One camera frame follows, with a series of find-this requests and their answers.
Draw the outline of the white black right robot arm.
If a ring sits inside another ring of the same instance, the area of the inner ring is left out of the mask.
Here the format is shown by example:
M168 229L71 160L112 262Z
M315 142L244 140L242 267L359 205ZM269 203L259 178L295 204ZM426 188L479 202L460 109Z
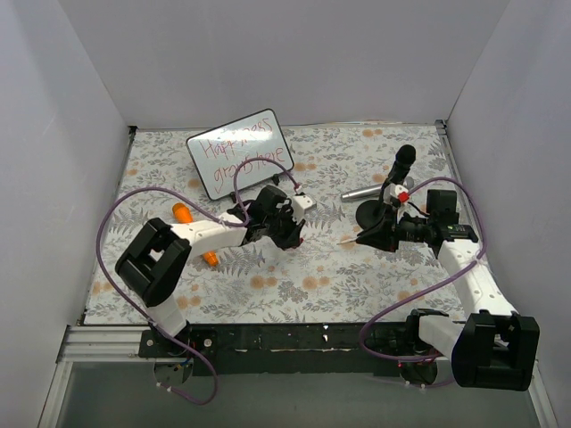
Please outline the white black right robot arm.
M430 190L426 214L412 217L404 207L410 194L389 185L382 200L363 202L355 218L357 242L395 252L401 242L424 243L450 275L466 321L456 324L442 311L415 309L407 317L403 341L416 356L434 349L451 362L461 387L525 391L530 386L540 336L533 317L520 315L483 263L484 243L462 225L453 190Z

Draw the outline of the red white marker pen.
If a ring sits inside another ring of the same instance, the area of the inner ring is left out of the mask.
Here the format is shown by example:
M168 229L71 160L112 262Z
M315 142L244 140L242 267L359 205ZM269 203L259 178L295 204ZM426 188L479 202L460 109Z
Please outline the red white marker pen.
M357 239L358 239L357 237L345 239L345 240L342 240L341 242L337 243L337 245L346 245L348 243L356 243Z

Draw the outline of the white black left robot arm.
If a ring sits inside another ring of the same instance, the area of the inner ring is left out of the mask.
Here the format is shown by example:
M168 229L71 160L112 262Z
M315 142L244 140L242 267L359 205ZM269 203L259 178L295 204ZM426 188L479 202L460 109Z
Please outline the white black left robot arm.
M287 195L273 185L219 216L185 224L147 221L115 264L123 283L142 301L144 314L161 332L159 345L178 357L190 344L186 318L173 296L186 262L210 251L245 246L268 237L279 249L302 244L305 215L315 202L305 193Z

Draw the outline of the black framed whiteboard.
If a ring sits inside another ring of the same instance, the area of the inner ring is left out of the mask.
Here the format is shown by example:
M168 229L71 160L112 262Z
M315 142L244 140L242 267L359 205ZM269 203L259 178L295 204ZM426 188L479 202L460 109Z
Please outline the black framed whiteboard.
M271 109L191 136L186 147L213 201L233 193L235 185L242 190L294 169L294 158Z

